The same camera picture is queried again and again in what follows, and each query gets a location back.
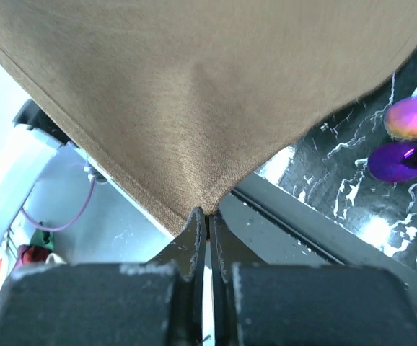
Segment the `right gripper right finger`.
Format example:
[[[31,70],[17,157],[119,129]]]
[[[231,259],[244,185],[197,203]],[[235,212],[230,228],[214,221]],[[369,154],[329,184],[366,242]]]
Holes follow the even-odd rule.
[[[417,345],[405,285],[376,267],[268,265],[208,218],[216,345]]]

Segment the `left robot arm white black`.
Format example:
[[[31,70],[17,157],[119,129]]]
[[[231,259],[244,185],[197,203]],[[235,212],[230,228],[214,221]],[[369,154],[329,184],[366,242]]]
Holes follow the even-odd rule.
[[[0,243],[49,161],[69,137],[31,99],[0,150]]]

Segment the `brown cloth napkin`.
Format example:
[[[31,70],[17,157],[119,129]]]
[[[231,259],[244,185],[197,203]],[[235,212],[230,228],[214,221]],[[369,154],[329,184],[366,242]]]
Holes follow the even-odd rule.
[[[0,1],[0,64],[172,234],[416,48],[417,1]]]

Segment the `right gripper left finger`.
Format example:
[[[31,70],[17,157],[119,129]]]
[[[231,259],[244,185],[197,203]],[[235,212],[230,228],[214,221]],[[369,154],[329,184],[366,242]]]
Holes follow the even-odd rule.
[[[0,292],[0,345],[200,345],[205,215],[145,264],[30,264]]]

